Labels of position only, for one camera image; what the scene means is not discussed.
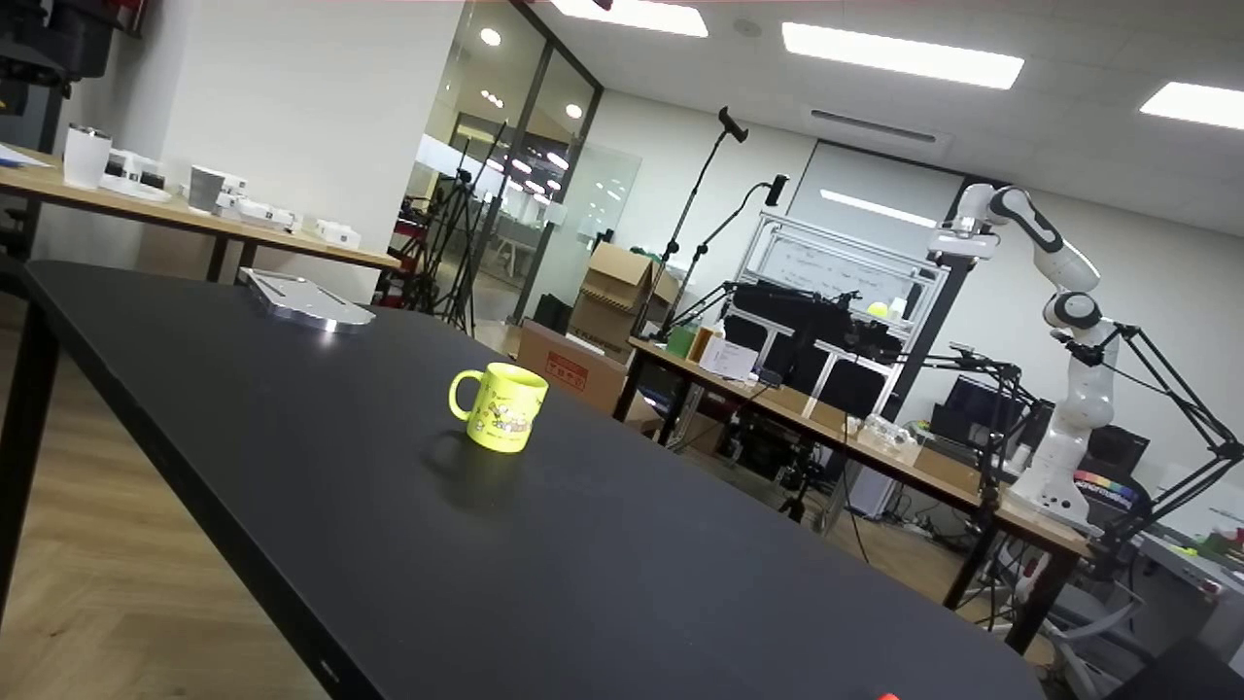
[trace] cardboard box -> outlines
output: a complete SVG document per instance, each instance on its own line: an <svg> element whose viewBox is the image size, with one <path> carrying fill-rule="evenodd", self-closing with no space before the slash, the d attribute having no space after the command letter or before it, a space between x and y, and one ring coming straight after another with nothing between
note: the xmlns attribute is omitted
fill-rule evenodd
<svg viewBox="0 0 1244 700"><path fill-rule="evenodd" d="M591 251L578 299L573 311L573 334L607 345L613 359L631 353L631 329L642 320L665 320L675 297L675 281L660 273L655 283L655 262L627 251L617 245L600 245Z"/></svg>
<svg viewBox="0 0 1244 700"><path fill-rule="evenodd" d="M631 323L631 311L617 311L613 302L603 302L596 297L578 297L573 311L573 334L600 343L613 359L631 353Z"/></svg>
<svg viewBox="0 0 1244 700"><path fill-rule="evenodd" d="M518 366L547 376L547 385L574 397L591 413L613 415L627 385L622 363L535 323L522 323L518 337ZM660 415L642 397L634 397L627 408L627 423L655 433Z"/></svg>
<svg viewBox="0 0 1244 700"><path fill-rule="evenodd" d="M648 289L648 273L648 257L627 251L617 245L600 245L578 292L617 311L634 311Z"/></svg>

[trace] ceiling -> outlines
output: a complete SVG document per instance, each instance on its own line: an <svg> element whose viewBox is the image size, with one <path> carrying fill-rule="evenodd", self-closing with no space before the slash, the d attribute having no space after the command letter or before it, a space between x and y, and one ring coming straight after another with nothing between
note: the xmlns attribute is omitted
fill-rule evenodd
<svg viewBox="0 0 1244 700"><path fill-rule="evenodd" d="M617 93L859 145L1087 202L1244 235L1244 133L1142 117L1172 76L1244 89L1240 0L683 0L712 38L535 17ZM794 58L780 18L1028 58L1013 89L972 89ZM829 110L932 137L914 145Z"/></svg>

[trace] paper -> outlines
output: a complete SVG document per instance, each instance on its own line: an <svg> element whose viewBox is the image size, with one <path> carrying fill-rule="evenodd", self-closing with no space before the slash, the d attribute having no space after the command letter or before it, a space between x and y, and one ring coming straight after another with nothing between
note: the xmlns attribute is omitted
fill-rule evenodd
<svg viewBox="0 0 1244 700"><path fill-rule="evenodd" d="M377 320L375 311L324 292L309 275L277 275L258 268L246 268L240 275L277 316L292 316L324 328L367 328Z"/></svg>
<svg viewBox="0 0 1244 700"><path fill-rule="evenodd" d="M47 165L0 145L0 168L47 168Z"/></svg>
<svg viewBox="0 0 1244 700"><path fill-rule="evenodd" d="M719 376L730 376L730 380L748 380L756 363L759 363L759 351L736 345L725 334L712 334L712 343L701 353L701 366L706 375L719 375Z"/></svg>

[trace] microphone stand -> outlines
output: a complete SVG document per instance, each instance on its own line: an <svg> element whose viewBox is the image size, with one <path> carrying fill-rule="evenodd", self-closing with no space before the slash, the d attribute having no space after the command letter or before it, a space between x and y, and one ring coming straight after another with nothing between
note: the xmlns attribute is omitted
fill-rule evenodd
<svg viewBox="0 0 1244 700"><path fill-rule="evenodd" d="M673 323L693 323L693 320L701 320L706 308L714 308L714 302L728 302L725 308L725 316L730 311L730 302L736 302L736 281L725 281L725 283L714 283L706 297L701 297L693 308L683 308Z"/></svg>
<svg viewBox="0 0 1244 700"><path fill-rule="evenodd" d="M665 320L660 320L656 337L667 337L675 302L683 299L683 292L690 292L690 283L693 283L693 275L697 275L697 264L701 264L701 257L706 251L706 245L748 211L752 196L759 196L759 192L767 192L767 187L770 187L770 184L756 184L756 187L743 196L743 202L728 214L728 222L719 222L719 226L697 245L693 264L690 264L683 281L675 283L675 292L673 292L673 299L667 299L667 311L665 311Z"/></svg>
<svg viewBox="0 0 1244 700"><path fill-rule="evenodd" d="M675 214L675 226L673 226L673 235L667 235L667 241L665 241L665 251L660 251L660 262L656 262L656 275L655 275L655 281L660 281L667 257L682 249L675 238L683 235L683 222L690 222L693 202L697 202L697 196L701 196L701 184L705 184L705 174L706 174L706 168L712 168L712 159L714 159L714 150L725 146L728 137L730 137L730 127L725 123L725 133L712 140L706 159L701 165L701 174L697 174L697 184L693 184L693 196L690 196L683 211Z"/></svg>

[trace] table leg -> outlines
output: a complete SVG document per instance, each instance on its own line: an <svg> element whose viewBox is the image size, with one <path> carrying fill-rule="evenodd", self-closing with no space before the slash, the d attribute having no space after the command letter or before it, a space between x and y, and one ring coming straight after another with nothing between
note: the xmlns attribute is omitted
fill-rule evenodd
<svg viewBox="0 0 1244 700"><path fill-rule="evenodd" d="M1048 550L1048 561L1046 561L1034 590L1030 590L1028 604L1019 608L1019 617L1013 617L1013 626L1012 626L1012 633L1006 633L1006 647L1012 647L1012 648L1024 655L1024 648L1039 638L1043 617L1048 613L1060 585L1078 570L1078 564L1080 564L1078 553Z"/></svg>
<svg viewBox="0 0 1244 700"><path fill-rule="evenodd" d="M239 268L252 268L258 264L258 249L261 245L240 245Z"/></svg>
<svg viewBox="0 0 1244 700"><path fill-rule="evenodd" d="M224 238L217 238L217 241L210 245L205 281L222 281L224 251L231 251L231 241L224 241Z"/></svg>
<svg viewBox="0 0 1244 700"><path fill-rule="evenodd" d="M673 389L673 399L665 408L660 433L656 433L660 448L667 445L667 434L675 428L675 415L683 415L690 394L693 394L693 376L682 376L675 389Z"/></svg>
<svg viewBox="0 0 1244 700"><path fill-rule="evenodd" d="M644 369L648 369L648 359L644 359L644 353L634 353L631 375L627 375L627 385L622 385L622 397L617 397L617 404L613 404L613 421L627 421L631 399L634 399L636 380L644 376Z"/></svg>
<svg viewBox="0 0 1244 700"><path fill-rule="evenodd" d="M975 579L975 570L982 569L988 553L994 550L994 533L998 533L994 520L988 528L978 528L975 550L969 553L956 585L950 585L940 608L956 611L966 604L969 585Z"/></svg>
<svg viewBox="0 0 1244 700"><path fill-rule="evenodd" d="M853 498L853 487L859 477L859 464L853 464L846 455L831 455L831 468L839 468L839 477L835 487L829 490L829 507L822 513L822 528L835 528L835 520L842 516L846 509L846 498Z"/></svg>
<svg viewBox="0 0 1244 700"><path fill-rule="evenodd" d="M0 434L0 623L14 564L14 546L22 538L22 516L31 502L31 477L44 445L44 421L56 380L58 343L47 329L44 311L26 308L26 329L14 359L11 389L8 389L8 415Z"/></svg>

